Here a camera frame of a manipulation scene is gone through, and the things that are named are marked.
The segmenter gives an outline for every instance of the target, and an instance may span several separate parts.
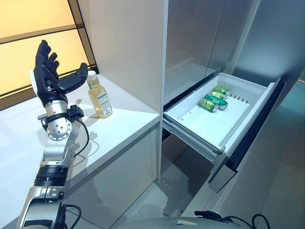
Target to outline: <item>robotic arm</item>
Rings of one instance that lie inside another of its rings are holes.
[[[87,65],[82,63],[76,73],[59,79],[56,72],[59,66],[57,54],[48,57],[50,51],[50,46],[43,40],[36,54],[34,71],[30,72],[33,89],[46,109],[46,114],[40,115],[38,119],[46,130],[48,142],[34,185],[30,188],[21,211],[17,229],[64,229],[67,228],[66,207],[75,207],[81,214],[80,208],[64,205],[60,200],[63,199],[68,169],[75,156],[74,143],[79,133],[75,121],[84,116],[78,106],[68,108],[66,93],[84,84],[88,70]]]

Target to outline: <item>black cable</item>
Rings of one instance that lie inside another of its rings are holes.
[[[253,226],[250,225],[250,223],[246,222],[245,220],[243,220],[237,216],[226,216],[221,219],[221,222],[224,222],[226,219],[238,219],[238,220],[242,221],[243,223],[245,223],[246,225],[248,225],[251,229],[254,229]]]
[[[76,157],[78,154],[80,154],[80,153],[87,147],[87,145],[88,145],[88,143],[89,143],[89,132],[88,132],[88,129],[87,129],[85,123],[83,123],[83,122],[82,122],[81,120],[79,120],[79,119],[75,119],[75,120],[76,120],[77,122],[79,122],[80,124],[82,124],[82,126],[85,128],[85,131],[86,131],[86,134],[87,134],[87,142],[86,142],[85,146],[84,146],[79,152],[77,152],[76,154],[73,155],[73,157]]]
[[[239,218],[239,217],[236,217],[236,216],[227,216],[227,217],[224,217],[223,219],[221,219],[220,221],[221,222],[224,222],[226,219],[238,219],[240,221],[242,221],[243,223],[245,223],[246,225],[248,225],[251,229],[257,229],[256,225],[255,225],[255,219],[260,216],[262,217],[265,222],[266,222],[266,225],[268,227],[268,229],[270,229],[270,224],[266,218],[266,216],[264,216],[263,214],[255,214],[253,217],[252,217],[252,225],[250,225],[250,223],[246,222],[245,220]]]
[[[262,217],[262,218],[265,220],[268,229],[270,229],[270,224],[269,224],[269,222],[268,222],[266,216],[264,216],[263,214],[255,214],[255,215],[252,217],[252,224],[253,224],[254,229],[257,229],[256,226],[255,226],[255,222],[254,222],[254,221],[255,221],[255,218],[258,217],[258,216]]]
[[[72,224],[72,226],[70,227],[70,229],[73,229],[75,227],[75,225],[77,224],[77,222],[80,220],[81,218],[81,208],[78,207],[77,205],[74,204],[66,204],[66,207],[71,207],[71,208],[76,208],[78,210],[78,216],[75,220],[75,222]]]

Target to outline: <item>plastic bottle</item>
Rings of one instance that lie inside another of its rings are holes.
[[[112,114],[112,108],[108,94],[105,88],[100,85],[95,71],[88,71],[87,83],[89,86],[88,95],[91,99],[97,116],[100,118],[107,118]]]

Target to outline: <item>gray floor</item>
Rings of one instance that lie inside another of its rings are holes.
[[[261,131],[244,172],[235,177],[235,186],[218,212],[246,220],[263,213],[272,229],[305,227],[304,112],[305,83],[298,81]],[[173,163],[163,157],[161,182],[154,182],[112,228],[137,219],[180,216],[210,169],[189,147]],[[265,228],[262,221],[257,224]]]
[[[162,165],[160,183],[152,183],[111,228],[138,219],[180,216],[212,169],[212,165],[190,147],[172,163],[163,157]]]

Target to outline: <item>window frame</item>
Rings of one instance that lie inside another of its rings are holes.
[[[56,28],[50,28],[50,29],[45,29],[45,30],[40,30],[40,31],[33,31],[33,32],[27,32],[23,34],[18,34],[10,37],[4,37],[0,38],[0,45],[4,43],[9,43],[9,42],[15,42],[23,39],[28,39],[28,38],[33,38],[37,36],[42,36],[42,35],[47,35],[51,33],[58,33],[58,32],[63,32],[63,31],[68,31],[68,30],[77,30],[78,35],[81,40],[82,47],[85,51],[87,60],[88,60],[88,70],[93,70],[96,73],[99,73],[95,57],[93,55],[92,47],[89,41],[89,37],[87,34],[87,30],[85,28],[85,25],[83,23],[83,18],[81,15],[80,7],[78,4],[78,0],[67,0],[73,19],[74,19],[74,25],[66,25],[66,26],[60,26]],[[75,72],[77,69],[71,70],[66,73],[62,73],[59,75],[59,77],[65,77],[66,75]],[[11,90],[9,92],[0,94],[0,111],[4,110],[10,106],[13,106],[15,104],[24,102],[26,100],[29,100],[33,97],[35,97],[36,94],[33,91],[32,85],[26,85],[20,88],[16,88],[14,90]]]

